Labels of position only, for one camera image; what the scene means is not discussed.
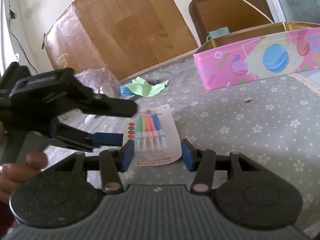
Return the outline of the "person's left hand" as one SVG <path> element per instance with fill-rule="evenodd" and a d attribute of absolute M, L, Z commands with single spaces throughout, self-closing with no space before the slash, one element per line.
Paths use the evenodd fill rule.
<path fill-rule="evenodd" d="M 1 203 L 8 204 L 16 188 L 48 166 L 47 155 L 40 151 L 28 152 L 26 160 L 26 163 L 1 165 Z"/>

